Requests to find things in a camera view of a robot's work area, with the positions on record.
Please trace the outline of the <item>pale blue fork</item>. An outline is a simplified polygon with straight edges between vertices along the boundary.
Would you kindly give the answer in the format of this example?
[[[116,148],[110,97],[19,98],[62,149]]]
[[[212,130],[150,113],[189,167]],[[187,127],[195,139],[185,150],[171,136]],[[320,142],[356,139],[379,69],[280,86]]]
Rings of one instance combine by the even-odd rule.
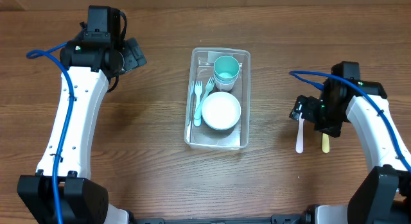
[[[203,97],[202,97],[202,99],[201,99],[201,101],[200,101],[200,104],[199,104],[198,108],[197,108],[196,111],[195,111],[195,115],[194,115],[194,118],[195,118],[195,119],[200,119],[200,118],[201,118],[201,115],[202,115],[202,106],[203,106],[203,104],[204,104],[204,101],[205,101],[206,98],[208,97],[208,95],[213,91],[214,85],[215,85],[214,77],[212,76],[212,77],[210,77],[210,79],[208,80],[208,82],[207,82],[207,84],[206,84],[206,86],[205,86],[204,95],[203,95]]]
[[[196,96],[195,110],[197,110],[200,106],[201,95],[203,91],[202,81],[196,81],[194,91],[195,91],[195,96]],[[195,126],[200,126],[201,119],[194,118],[193,124]]]

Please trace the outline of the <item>light blue bowl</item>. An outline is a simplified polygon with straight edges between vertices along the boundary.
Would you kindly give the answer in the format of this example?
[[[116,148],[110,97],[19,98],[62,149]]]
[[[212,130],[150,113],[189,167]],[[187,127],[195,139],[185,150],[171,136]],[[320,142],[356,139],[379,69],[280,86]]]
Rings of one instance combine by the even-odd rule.
[[[218,131],[226,131],[235,128],[237,125],[232,125],[232,126],[211,126],[209,125],[210,128],[213,130],[218,130]]]

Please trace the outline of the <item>white spoon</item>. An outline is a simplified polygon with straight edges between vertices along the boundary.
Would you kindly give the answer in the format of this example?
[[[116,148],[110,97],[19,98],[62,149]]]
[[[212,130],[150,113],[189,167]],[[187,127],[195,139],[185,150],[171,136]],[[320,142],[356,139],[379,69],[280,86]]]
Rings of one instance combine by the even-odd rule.
[[[298,118],[299,127],[297,131],[297,140],[295,143],[295,150],[298,154],[301,154],[304,150],[304,119],[302,114]]]

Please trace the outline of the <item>green cup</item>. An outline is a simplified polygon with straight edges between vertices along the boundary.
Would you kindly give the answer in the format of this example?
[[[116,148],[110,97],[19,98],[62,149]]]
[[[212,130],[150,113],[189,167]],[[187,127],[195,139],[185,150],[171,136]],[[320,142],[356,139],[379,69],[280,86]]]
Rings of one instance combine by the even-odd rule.
[[[240,64],[233,56],[220,56],[214,62],[214,73],[217,78],[229,81],[237,77]]]

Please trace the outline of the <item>pink cup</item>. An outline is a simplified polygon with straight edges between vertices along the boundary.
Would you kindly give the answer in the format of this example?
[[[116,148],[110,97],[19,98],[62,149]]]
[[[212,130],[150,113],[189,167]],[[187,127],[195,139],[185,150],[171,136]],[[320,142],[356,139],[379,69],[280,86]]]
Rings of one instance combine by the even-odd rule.
[[[219,91],[222,92],[229,92],[230,90],[232,90],[232,88],[234,87],[234,82],[232,83],[220,83],[220,82],[216,82],[215,83],[217,89]]]

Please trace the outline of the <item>white bowl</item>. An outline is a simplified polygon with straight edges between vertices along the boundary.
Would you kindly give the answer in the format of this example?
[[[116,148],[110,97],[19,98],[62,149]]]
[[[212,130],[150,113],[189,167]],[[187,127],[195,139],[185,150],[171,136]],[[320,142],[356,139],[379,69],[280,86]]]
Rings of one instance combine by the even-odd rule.
[[[202,119],[208,126],[232,126],[240,117],[240,102],[228,92],[212,93],[202,106]]]

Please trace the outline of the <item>blue cup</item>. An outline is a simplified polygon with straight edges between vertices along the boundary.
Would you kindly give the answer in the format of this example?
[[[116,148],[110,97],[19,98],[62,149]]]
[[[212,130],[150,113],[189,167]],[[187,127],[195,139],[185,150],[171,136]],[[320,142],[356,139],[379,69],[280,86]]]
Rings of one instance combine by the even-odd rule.
[[[223,78],[223,79],[220,79],[217,75],[214,75],[214,80],[215,80],[215,82],[216,83],[219,83],[219,84],[224,84],[224,85],[229,85],[229,84],[234,84],[235,83],[235,81],[237,80],[237,76],[236,77],[234,77],[234,78]]]

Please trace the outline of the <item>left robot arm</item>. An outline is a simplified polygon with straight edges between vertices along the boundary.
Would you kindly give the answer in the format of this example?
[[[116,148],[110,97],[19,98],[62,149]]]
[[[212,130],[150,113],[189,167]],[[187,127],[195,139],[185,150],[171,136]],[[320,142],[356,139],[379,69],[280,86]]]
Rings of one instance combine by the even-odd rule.
[[[91,148],[106,93],[118,79],[146,63],[136,39],[76,39],[53,50],[35,49],[61,70],[57,113],[46,150],[34,175],[22,175],[17,194],[38,223],[134,223],[130,211],[109,202],[108,191],[91,180]]]

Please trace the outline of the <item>yellow fork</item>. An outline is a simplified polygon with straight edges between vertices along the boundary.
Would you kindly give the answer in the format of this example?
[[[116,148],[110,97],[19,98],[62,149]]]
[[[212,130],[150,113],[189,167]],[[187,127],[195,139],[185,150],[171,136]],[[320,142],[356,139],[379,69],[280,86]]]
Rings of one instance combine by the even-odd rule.
[[[322,134],[322,151],[324,153],[329,153],[330,151],[329,135],[327,134]]]

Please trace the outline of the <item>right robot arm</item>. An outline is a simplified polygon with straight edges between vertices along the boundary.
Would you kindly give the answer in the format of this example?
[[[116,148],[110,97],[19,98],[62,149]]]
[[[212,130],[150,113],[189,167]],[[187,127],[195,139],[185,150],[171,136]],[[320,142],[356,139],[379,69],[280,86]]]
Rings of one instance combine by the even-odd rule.
[[[327,75],[313,83],[319,98],[299,96],[290,118],[302,127],[339,137],[351,123],[362,145],[368,175],[346,205],[315,205],[301,223],[410,223],[410,152],[391,118],[380,83]]]

